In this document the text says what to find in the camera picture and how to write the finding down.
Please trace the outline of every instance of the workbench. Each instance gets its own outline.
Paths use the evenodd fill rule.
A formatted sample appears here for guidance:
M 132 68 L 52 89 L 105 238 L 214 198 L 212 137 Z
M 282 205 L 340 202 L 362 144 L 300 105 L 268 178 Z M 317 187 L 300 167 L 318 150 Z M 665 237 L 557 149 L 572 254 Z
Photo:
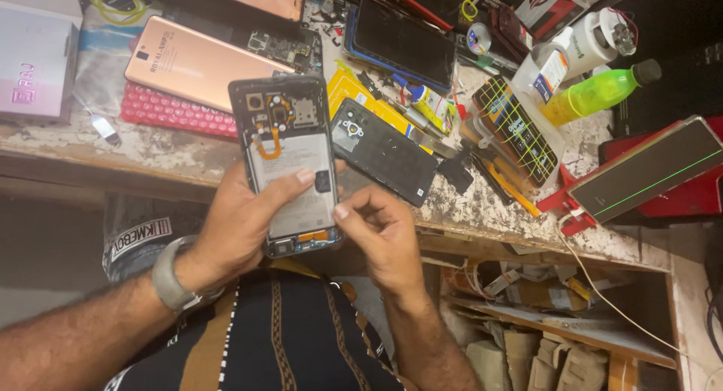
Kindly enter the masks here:
M 141 26 L 144 22 L 140 20 L 136 25 Z M 348 61 L 340 47 L 332 43 L 333 35 L 333 31 L 332 35 L 321 34 L 327 81 L 336 71 L 334 60 L 341 59 L 356 73 L 361 70 L 369 72 L 381 86 L 378 72 Z M 86 55 L 83 51 L 79 54 L 79 67 Z M 122 86 L 127 60 L 113 62 L 115 64 L 104 66 L 101 77 L 104 81 Z M 477 68 L 458 65 L 458 78 L 461 83 L 456 83 L 456 90 L 463 92 L 458 95 L 459 102 L 472 110 L 471 95 L 489 75 Z M 241 159 L 239 143 L 232 138 L 204 136 L 109 118 L 122 139 L 122 145 L 114 147 L 98 135 L 89 117 L 81 105 L 75 104 L 69 125 L 0 119 L 0 185 L 11 180 L 37 181 L 51 183 L 58 191 L 77 190 L 80 195 L 83 192 L 89 195 L 104 191 L 128 192 L 173 201 L 209 203 L 225 170 Z M 567 145 L 562 163 L 573 176 L 581 177 L 598 166 L 598 146 L 611 137 L 607 130 L 610 119 L 608 111 L 601 111 L 560 128 Z M 451 145 L 458 140 L 458 130 L 455 130 L 445 142 Z M 410 208 L 420 227 L 467 235 L 472 241 L 448 239 L 435 242 L 436 245 L 425 246 L 422 243 L 422 248 L 469 255 L 472 251 L 484 249 L 486 243 L 502 241 L 556 254 L 568 253 L 555 233 L 558 216 L 543 214 L 532 217 L 517 202 L 504 206 L 477 170 L 470 169 L 470 172 L 474 182 L 464 195 L 459 195 L 438 174 L 424 205 L 419 209 L 410 205 Z M 349 170 L 348 173 L 353 175 L 355 171 Z M 351 188 L 347 181 L 351 179 L 347 176 L 339 179 L 347 192 Z M 540 192 L 534 202 L 554 191 Z M 670 274 L 669 298 L 674 327 L 679 333 L 677 340 L 697 359 L 716 361 L 700 310 L 703 308 L 704 312 L 706 307 L 704 299 L 700 303 L 705 288 L 705 275 L 700 264 L 601 226 L 587 229 L 571 241 L 581 256 L 597 260 L 592 262 L 603 261 L 631 269 Z M 707 375 L 715 369 L 700 368 L 684 357 L 678 359 L 677 368 L 686 390 L 702 389 L 701 381 L 704 384 Z M 716 384 L 723 384 L 723 377 Z

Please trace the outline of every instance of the charging cable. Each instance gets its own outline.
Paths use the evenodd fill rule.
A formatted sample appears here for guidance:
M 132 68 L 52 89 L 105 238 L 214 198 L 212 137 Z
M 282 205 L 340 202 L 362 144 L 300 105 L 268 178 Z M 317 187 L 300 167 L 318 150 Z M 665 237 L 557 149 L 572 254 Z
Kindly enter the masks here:
M 647 335 L 650 336 L 651 338 L 654 338 L 655 340 L 663 343 L 664 345 L 668 346 L 669 348 L 674 349 L 674 350 L 677 351 L 681 356 L 685 356 L 686 358 L 690 359 L 691 361 L 695 361 L 695 362 L 696 362 L 698 365 L 700 365 L 700 366 L 718 367 L 718 369 L 717 369 L 716 371 L 714 371 L 714 372 L 708 377 L 708 380 L 706 381 L 705 391 L 708 391 L 711 383 L 713 382 L 713 377 L 715 377 L 720 371 L 723 371 L 723 365 L 721 365 L 721 364 L 710 364 L 710 363 L 701 361 L 701 360 L 699 360 L 699 359 L 694 359 L 690 354 L 685 353 L 685 352 L 681 351 L 679 348 L 676 348 L 675 346 L 673 346 L 673 345 L 671 345 L 670 343 L 666 342 L 665 340 L 663 340 L 663 339 L 661 339 L 661 338 L 658 338 L 655 334 L 652 334 L 651 332 L 645 330 L 641 325 L 637 324 L 635 321 L 633 321 L 631 318 L 629 318 L 626 314 L 624 314 L 622 311 L 620 311 L 617 306 L 613 305 L 612 302 L 608 301 L 607 298 L 605 298 L 605 297 L 600 293 L 600 291 L 597 290 L 597 287 L 595 286 L 595 284 L 593 284 L 592 278 L 590 277 L 590 274 L 588 274 L 587 269 L 586 269 L 585 266 L 583 265 L 583 262 L 582 262 L 582 260 L 580 259 L 580 256 L 578 256 L 577 251 L 575 251 L 575 250 L 572 248 L 572 246 L 569 244 L 569 242 L 567 241 L 567 238 L 566 238 L 565 235 L 563 234 L 563 230 L 562 230 L 562 229 L 563 229 L 563 225 L 565 224 L 565 222 L 566 222 L 567 220 L 569 220 L 569 219 L 572 218 L 572 217 L 580 216 L 580 215 L 583 214 L 583 213 L 584 213 L 584 210 L 583 210 L 583 209 L 574 209 L 574 210 L 572 210 L 569 214 L 565 214 L 565 216 L 557 222 L 557 229 L 555 230 L 555 232 L 556 232 L 557 235 L 560 237 L 560 239 L 563 241 L 563 244 L 565 244 L 565 247 L 567 247 L 567 249 L 570 250 L 570 252 L 573 254 L 573 256 L 575 257 L 575 260 L 577 260 L 578 264 L 580 264 L 580 267 L 583 269 L 583 272 L 585 273 L 585 277 L 587 277 L 588 281 L 590 282 L 590 286 L 591 286 L 592 289 L 595 291 L 595 294 L 597 294 L 598 296 L 600 296 L 600 299 L 602 299 L 603 301 L 605 301 L 605 303 L 607 303 L 608 305 L 610 305 L 611 308 L 613 308 L 616 312 L 618 312 L 618 313 L 620 314 L 620 316 L 624 317 L 628 322 L 634 324 L 638 329 L 642 330 L 645 334 L 647 334 Z

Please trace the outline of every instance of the disassembled smartphone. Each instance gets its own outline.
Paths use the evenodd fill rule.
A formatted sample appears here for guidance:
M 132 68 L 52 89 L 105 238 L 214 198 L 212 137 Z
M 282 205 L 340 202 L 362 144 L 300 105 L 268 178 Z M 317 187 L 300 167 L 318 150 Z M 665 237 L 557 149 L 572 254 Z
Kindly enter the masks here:
M 316 172 L 314 186 L 271 220 L 268 257 L 317 250 L 341 240 L 333 218 L 337 191 L 326 82 L 302 75 L 234 81 L 229 95 L 254 192 L 303 168 Z

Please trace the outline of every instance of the circuit board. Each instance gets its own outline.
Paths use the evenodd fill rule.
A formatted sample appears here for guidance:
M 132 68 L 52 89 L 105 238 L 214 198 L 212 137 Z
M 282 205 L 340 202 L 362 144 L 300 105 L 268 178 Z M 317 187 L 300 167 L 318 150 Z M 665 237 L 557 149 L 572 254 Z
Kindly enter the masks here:
M 308 60 L 298 58 L 308 58 L 312 51 L 311 45 L 262 31 L 254 31 L 251 33 L 248 48 L 251 52 L 277 62 L 285 63 L 296 70 L 303 69 L 306 63 L 308 63 Z

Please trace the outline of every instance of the wristwatch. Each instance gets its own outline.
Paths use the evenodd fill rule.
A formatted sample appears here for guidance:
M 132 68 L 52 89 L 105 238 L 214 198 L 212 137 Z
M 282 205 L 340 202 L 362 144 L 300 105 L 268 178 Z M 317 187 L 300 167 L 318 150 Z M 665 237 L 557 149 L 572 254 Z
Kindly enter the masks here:
M 151 277 L 156 294 L 158 294 L 160 300 L 174 312 L 175 316 L 180 315 L 208 298 L 207 294 L 193 293 L 181 285 L 174 267 L 174 259 L 176 258 L 178 249 L 182 246 L 193 244 L 197 238 L 197 235 L 187 235 L 171 241 L 156 259 L 156 264 L 153 265 Z

